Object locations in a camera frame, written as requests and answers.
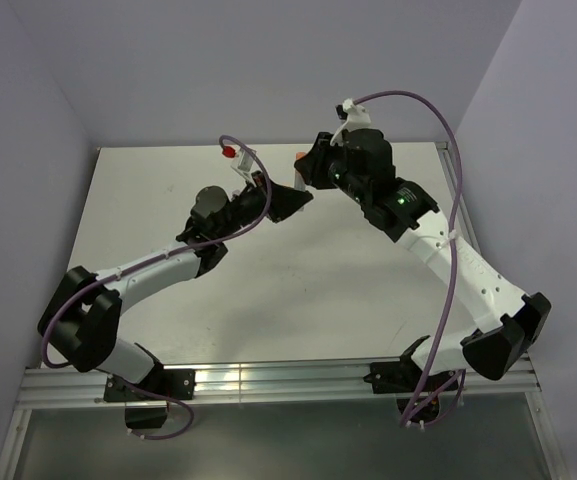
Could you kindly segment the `orange highlighter pen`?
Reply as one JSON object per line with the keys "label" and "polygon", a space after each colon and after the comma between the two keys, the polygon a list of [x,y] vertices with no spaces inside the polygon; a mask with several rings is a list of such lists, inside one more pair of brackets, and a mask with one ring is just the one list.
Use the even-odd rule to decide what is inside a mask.
{"label": "orange highlighter pen", "polygon": [[298,190],[298,191],[305,191],[306,190],[306,184],[304,182],[304,179],[303,179],[302,175],[297,170],[294,171],[293,188]]}

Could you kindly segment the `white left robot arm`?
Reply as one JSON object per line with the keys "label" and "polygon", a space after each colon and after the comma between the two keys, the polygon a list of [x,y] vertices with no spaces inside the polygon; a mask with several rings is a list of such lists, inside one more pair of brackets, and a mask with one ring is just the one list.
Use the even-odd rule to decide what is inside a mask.
{"label": "white left robot arm", "polygon": [[54,347],[80,372],[111,374],[138,398],[155,397],[163,386],[163,365],[144,347],[119,338],[121,316],[150,296],[213,270],[228,252],[225,240],[255,221],[279,223],[312,198],[275,183],[247,185],[235,197],[218,186],[202,189],[172,244],[115,269],[69,270],[39,320],[42,346]]}

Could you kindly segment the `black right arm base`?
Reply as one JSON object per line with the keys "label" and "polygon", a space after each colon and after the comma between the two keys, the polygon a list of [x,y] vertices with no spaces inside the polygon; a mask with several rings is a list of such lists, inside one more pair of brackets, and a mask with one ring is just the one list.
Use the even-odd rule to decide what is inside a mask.
{"label": "black right arm base", "polygon": [[[413,362],[403,360],[373,362],[369,365],[369,371],[363,377],[363,381],[371,386],[372,392],[375,395],[411,394],[417,387],[421,374],[422,370]],[[455,376],[455,379],[453,379],[446,387],[446,391],[448,392],[456,391],[458,389],[459,374],[442,372],[429,376],[426,380],[424,389],[422,390],[422,394],[415,402],[414,406],[417,406],[430,393],[448,382],[453,376]],[[424,423],[431,422],[438,419],[440,413],[440,400],[436,398],[415,414],[412,417],[412,422],[416,424],[419,424],[421,421]]]}

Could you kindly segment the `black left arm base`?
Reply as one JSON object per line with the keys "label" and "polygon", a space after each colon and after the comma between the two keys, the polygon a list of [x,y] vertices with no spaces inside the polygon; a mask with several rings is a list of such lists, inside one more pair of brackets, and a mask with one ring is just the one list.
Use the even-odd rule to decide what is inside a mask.
{"label": "black left arm base", "polygon": [[[194,369],[161,368],[133,385],[118,376],[106,381],[103,401],[124,405],[124,423],[129,434],[144,440],[167,440],[186,433],[194,423],[195,413],[188,404],[194,397],[196,371]],[[185,412],[183,425],[176,431],[162,433],[172,409]]]}

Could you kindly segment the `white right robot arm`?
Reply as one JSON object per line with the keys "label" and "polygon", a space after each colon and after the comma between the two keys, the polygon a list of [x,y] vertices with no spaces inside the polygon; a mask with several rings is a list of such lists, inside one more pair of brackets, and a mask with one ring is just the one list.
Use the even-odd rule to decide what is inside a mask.
{"label": "white right robot arm", "polygon": [[404,353],[406,386],[420,390],[436,374],[461,368],[497,381],[535,343],[551,302],[505,279],[454,232],[427,191],[397,175],[381,131],[363,128],[339,139],[321,132],[295,169],[306,185],[339,189],[354,200],[372,226],[422,261],[471,315],[472,327],[440,341],[418,340]]}

